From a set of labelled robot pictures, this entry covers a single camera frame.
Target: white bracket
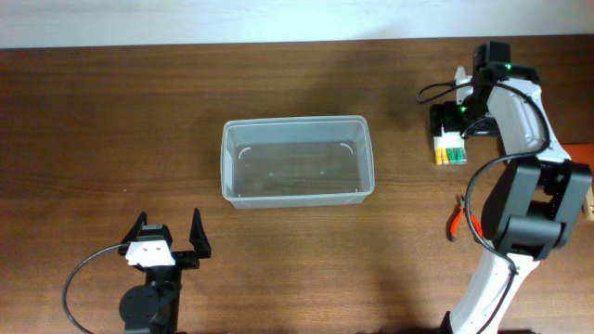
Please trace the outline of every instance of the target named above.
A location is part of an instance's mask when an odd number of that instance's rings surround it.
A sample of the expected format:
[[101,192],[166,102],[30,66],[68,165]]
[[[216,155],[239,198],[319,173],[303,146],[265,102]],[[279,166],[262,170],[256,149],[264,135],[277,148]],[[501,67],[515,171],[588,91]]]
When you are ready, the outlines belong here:
[[130,243],[126,260],[129,265],[151,267],[157,265],[175,265],[169,246],[165,240],[135,241]]

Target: red pliers handle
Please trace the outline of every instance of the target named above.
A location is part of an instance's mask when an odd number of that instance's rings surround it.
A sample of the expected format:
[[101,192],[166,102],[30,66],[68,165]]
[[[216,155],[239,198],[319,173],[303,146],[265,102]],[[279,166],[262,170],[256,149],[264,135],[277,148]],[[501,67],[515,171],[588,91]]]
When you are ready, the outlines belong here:
[[[449,235],[450,235],[450,239],[452,241],[456,240],[456,234],[458,232],[458,223],[460,222],[460,219],[462,219],[463,216],[464,216],[464,197],[460,195],[460,196],[458,196],[458,214],[452,221],[452,225],[449,227]],[[472,220],[472,225],[474,226],[474,229],[478,233],[479,237],[482,238],[483,237],[483,229],[481,228],[481,223],[479,223],[479,221],[476,219],[476,217],[472,213],[471,213],[471,220]]]

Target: clear plastic container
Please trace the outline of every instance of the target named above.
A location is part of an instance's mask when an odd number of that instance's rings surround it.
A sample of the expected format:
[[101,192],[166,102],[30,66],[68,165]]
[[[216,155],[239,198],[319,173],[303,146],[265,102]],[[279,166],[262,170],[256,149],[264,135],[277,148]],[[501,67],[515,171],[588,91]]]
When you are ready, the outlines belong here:
[[374,187],[371,139],[361,116],[225,124],[221,188],[236,208],[354,204]]

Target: green battery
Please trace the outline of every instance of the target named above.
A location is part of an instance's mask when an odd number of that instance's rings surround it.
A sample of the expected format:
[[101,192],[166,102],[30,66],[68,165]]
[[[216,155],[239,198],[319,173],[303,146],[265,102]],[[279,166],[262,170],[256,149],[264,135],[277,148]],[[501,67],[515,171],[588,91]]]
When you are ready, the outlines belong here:
[[466,149],[456,148],[456,163],[466,163]]
[[450,163],[458,163],[456,161],[456,156],[454,155],[454,149],[453,148],[448,148],[447,149],[447,159],[450,161]]

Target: red object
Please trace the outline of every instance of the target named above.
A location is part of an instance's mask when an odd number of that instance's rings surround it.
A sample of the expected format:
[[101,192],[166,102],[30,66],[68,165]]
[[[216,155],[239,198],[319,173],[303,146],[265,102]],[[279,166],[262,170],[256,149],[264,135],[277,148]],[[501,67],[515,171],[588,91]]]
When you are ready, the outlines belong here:
[[563,144],[562,147],[572,156],[572,161],[586,163],[594,170],[594,144]]
[[[462,219],[463,216],[464,216],[464,197],[462,197],[460,195],[460,196],[458,196],[458,214],[452,221],[452,225],[449,227],[449,232],[450,232],[450,235],[452,238],[456,238],[456,234],[458,232],[458,223],[460,222],[460,219]],[[474,229],[478,233],[479,237],[482,238],[483,237],[483,229],[481,228],[481,223],[479,223],[478,219],[476,219],[476,217],[472,213],[471,213],[471,220],[472,220],[472,225],[474,226]]]

